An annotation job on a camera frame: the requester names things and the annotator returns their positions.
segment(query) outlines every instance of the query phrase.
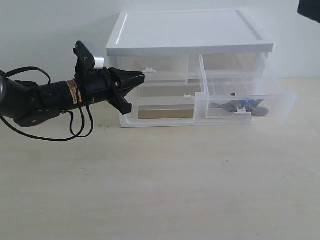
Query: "orange label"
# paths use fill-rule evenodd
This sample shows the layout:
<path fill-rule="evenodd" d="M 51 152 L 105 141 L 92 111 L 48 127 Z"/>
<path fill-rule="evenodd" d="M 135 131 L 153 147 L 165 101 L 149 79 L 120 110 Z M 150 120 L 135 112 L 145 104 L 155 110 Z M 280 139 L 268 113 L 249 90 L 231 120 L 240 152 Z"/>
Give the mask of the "orange label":
<path fill-rule="evenodd" d="M 72 95 L 72 99 L 73 99 L 73 103 L 77 104 L 78 100 L 77 100 L 77 83 L 74 79 L 66 81 L 66 84 L 68 85 L 69 89 L 70 89 L 70 93 Z M 81 92 L 79 91 L 79 100 L 80 103 L 82 103 L 82 97 L 81 97 Z"/>

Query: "white table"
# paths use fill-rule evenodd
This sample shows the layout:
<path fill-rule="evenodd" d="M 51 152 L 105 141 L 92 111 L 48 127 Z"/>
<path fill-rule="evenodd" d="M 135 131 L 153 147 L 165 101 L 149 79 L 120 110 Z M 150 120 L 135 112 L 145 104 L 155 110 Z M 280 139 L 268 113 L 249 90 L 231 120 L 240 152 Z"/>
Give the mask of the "white table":
<path fill-rule="evenodd" d="M 318 239 L 320 79 L 281 83 L 299 95 L 284 126 L 119 128 L 106 103 L 68 143 L 0 124 L 0 239 Z"/>

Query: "white drawer organizer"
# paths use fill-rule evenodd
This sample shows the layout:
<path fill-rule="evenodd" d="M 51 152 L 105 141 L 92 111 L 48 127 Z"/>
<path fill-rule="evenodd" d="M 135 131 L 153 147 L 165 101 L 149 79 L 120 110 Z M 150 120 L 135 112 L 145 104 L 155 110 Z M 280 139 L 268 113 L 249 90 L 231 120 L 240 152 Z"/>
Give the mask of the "white drawer organizer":
<path fill-rule="evenodd" d="M 110 67 L 145 74 L 121 126 L 283 123 L 296 94 L 268 67 L 274 46 L 245 9 L 121 13 Z"/>

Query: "white wall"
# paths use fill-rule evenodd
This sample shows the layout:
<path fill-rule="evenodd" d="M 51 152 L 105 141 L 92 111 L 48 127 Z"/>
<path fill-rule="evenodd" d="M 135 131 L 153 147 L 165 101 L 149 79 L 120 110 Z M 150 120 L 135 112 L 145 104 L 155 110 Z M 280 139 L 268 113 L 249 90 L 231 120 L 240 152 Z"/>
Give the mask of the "white wall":
<path fill-rule="evenodd" d="M 248 7 L 276 41 L 280 77 L 320 77 L 320 24 L 297 14 L 299 0 L 8 0 L 0 8 L 0 69 L 38 66 L 53 81 L 74 76 L 77 40 L 105 45 L 119 12 Z M 24 80 L 46 81 L 38 73 Z"/>

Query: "white drawer lid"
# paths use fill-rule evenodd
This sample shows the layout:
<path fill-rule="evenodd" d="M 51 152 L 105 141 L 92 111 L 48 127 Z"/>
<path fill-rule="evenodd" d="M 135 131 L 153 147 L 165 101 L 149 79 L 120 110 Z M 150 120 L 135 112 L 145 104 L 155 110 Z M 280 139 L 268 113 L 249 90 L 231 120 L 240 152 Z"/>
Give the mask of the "white drawer lid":
<path fill-rule="evenodd" d="M 122 12 L 107 55 L 272 52 L 274 42 L 240 9 Z"/>

